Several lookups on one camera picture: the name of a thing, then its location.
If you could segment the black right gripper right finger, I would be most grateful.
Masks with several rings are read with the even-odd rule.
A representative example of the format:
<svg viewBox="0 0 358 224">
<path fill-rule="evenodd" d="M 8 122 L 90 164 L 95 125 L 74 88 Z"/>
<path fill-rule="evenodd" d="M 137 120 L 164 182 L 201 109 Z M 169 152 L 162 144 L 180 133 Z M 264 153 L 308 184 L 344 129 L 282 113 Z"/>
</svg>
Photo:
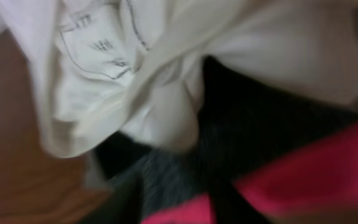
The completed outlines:
<svg viewBox="0 0 358 224">
<path fill-rule="evenodd" d="M 230 182 L 208 184 L 216 224 L 270 224 Z"/>
</svg>

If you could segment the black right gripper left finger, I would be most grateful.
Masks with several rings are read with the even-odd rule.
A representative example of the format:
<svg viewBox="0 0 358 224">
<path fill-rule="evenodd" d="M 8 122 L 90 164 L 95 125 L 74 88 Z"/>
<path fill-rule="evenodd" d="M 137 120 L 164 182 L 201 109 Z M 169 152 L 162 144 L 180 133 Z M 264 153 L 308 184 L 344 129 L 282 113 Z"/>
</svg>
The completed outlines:
<svg viewBox="0 0 358 224">
<path fill-rule="evenodd" d="M 142 220 L 142 179 L 121 184 L 102 205 L 79 220 L 79 224 L 139 224 Z"/>
</svg>

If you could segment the white t-shirt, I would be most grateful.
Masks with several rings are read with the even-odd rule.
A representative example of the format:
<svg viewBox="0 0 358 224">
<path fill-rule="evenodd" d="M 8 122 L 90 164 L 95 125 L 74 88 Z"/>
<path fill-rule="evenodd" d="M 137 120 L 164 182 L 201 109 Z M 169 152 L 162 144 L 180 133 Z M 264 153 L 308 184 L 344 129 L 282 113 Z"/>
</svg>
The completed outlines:
<svg viewBox="0 0 358 224">
<path fill-rule="evenodd" d="M 202 61 L 358 110 L 358 1 L 0 1 L 27 57 L 44 149 L 110 135 L 173 152 L 198 140 Z"/>
</svg>

